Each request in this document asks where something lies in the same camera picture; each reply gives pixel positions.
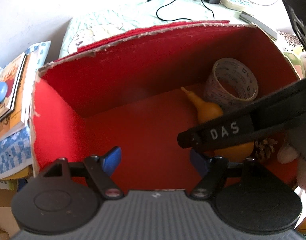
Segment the orange gourd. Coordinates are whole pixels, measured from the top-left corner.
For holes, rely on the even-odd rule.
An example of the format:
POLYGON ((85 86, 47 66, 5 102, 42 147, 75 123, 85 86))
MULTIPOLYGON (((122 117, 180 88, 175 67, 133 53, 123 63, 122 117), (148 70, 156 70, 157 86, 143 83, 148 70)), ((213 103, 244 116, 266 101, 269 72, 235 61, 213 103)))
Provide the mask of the orange gourd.
POLYGON ((254 142, 236 146, 227 143, 239 132, 239 125, 224 118, 222 108, 213 102, 206 102, 195 92, 180 88, 197 111, 198 125, 181 132, 177 142, 181 148, 193 148, 198 152, 211 152, 230 161, 241 162, 249 157, 254 149, 254 142))

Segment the clear printed tape roll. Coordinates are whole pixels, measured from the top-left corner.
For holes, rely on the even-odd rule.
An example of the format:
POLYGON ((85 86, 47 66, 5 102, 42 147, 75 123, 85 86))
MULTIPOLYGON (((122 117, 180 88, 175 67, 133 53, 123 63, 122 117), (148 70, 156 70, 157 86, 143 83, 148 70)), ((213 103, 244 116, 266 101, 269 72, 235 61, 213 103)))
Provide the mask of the clear printed tape roll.
POLYGON ((259 92, 252 71, 232 58, 217 60, 206 81, 204 98, 233 110, 252 103, 259 92))

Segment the large red cardboard box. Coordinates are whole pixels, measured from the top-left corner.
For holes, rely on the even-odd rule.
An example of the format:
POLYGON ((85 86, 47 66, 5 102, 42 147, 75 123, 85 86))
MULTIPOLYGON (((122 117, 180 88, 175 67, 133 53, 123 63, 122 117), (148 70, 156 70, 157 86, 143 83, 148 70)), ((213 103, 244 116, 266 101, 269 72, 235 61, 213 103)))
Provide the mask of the large red cardboard box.
POLYGON ((37 73, 31 137, 37 164, 122 149, 123 190, 192 188, 200 176, 178 133, 197 125, 182 87, 203 96, 214 63, 233 58, 255 75, 259 96, 298 80, 256 27, 180 22, 136 29, 81 48, 37 73))

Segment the stack of books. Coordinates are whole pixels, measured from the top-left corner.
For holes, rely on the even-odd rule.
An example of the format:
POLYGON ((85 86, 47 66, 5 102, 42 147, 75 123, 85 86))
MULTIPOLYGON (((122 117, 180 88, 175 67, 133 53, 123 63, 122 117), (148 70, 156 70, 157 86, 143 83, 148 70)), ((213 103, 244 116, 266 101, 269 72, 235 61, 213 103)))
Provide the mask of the stack of books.
POLYGON ((14 111, 18 83, 22 76, 26 61, 26 53, 13 59, 0 73, 0 86, 6 87, 4 98, 0 102, 0 134, 10 122, 10 114, 14 111))

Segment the green cartoon bed sheet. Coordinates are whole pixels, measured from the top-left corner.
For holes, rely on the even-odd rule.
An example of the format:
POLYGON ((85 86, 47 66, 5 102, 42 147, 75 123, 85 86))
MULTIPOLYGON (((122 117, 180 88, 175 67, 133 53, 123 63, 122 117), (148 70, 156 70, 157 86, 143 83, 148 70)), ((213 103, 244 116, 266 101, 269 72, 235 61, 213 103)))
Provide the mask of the green cartoon bed sheet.
POLYGON ((243 24, 239 13, 220 4, 201 0, 148 0, 139 4, 116 5, 73 17, 66 30, 59 57, 77 52, 83 46, 137 28, 178 21, 229 21, 243 24))

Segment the black smartphone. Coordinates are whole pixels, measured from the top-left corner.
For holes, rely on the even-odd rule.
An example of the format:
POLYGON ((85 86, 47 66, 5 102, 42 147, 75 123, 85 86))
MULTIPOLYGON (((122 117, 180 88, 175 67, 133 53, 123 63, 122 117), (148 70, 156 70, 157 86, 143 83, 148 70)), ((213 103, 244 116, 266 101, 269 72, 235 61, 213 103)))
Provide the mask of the black smartphone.
POLYGON ((243 20, 246 23, 256 25, 264 33, 266 33, 273 41, 278 40, 278 33, 276 31, 274 31, 272 28, 265 25, 264 23, 260 22, 258 19, 256 19, 252 15, 242 11, 239 15, 239 19, 243 20))

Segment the white blue power strip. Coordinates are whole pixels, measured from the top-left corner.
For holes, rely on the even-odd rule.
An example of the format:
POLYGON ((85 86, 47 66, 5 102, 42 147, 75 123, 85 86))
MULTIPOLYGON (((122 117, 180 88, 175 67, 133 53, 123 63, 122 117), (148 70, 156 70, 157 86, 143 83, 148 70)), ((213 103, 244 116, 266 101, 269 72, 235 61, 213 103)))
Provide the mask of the white blue power strip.
POLYGON ((251 3, 248 0, 220 0, 220 3, 228 9, 244 11, 250 8, 251 3))

